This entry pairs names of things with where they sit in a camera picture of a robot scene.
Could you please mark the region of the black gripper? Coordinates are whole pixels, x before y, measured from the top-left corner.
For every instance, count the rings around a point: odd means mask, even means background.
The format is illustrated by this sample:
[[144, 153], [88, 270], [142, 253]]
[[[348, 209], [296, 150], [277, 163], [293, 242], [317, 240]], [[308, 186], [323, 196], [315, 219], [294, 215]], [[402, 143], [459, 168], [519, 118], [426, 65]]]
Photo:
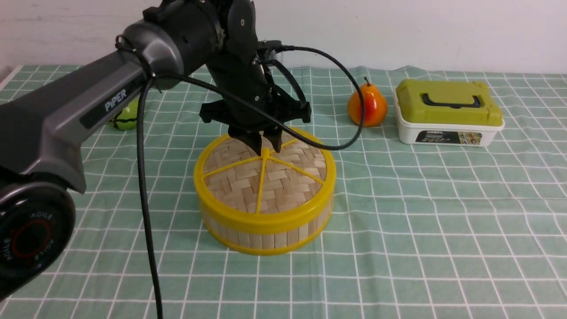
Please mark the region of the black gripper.
[[[263, 138], [259, 133], [262, 130], [264, 138], [271, 143], [276, 153], [282, 148], [282, 128], [260, 115], [257, 110], [281, 123], [311, 121], [310, 103], [290, 71], [275, 58], [276, 53], [282, 51], [281, 48], [282, 42], [279, 40], [258, 42], [257, 51], [250, 63], [243, 63], [236, 55], [223, 51], [206, 64], [217, 88], [232, 93], [253, 105], [253, 108], [223, 96], [218, 101], [202, 104], [200, 118], [205, 123], [216, 121], [228, 125], [229, 136], [244, 143], [257, 156], [261, 156], [263, 148]], [[298, 99], [275, 84], [269, 68], [271, 65], [285, 75], [298, 94]]]

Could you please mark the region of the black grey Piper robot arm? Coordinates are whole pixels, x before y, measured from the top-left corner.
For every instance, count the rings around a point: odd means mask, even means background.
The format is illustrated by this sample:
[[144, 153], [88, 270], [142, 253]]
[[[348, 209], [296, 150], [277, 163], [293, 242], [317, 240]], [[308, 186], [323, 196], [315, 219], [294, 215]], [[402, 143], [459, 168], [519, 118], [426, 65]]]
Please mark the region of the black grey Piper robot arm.
[[81, 145], [144, 89], [171, 89], [206, 66], [222, 99], [200, 117], [229, 126], [251, 151], [263, 140], [281, 149], [283, 123], [308, 123], [311, 107], [278, 87], [267, 68], [291, 75], [259, 42], [251, 0], [164, 0], [128, 26], [116, 50], [41, 88], [2, 104], [1, 299], [45, 271], [73, 233], [68, 190], [86, 189]]

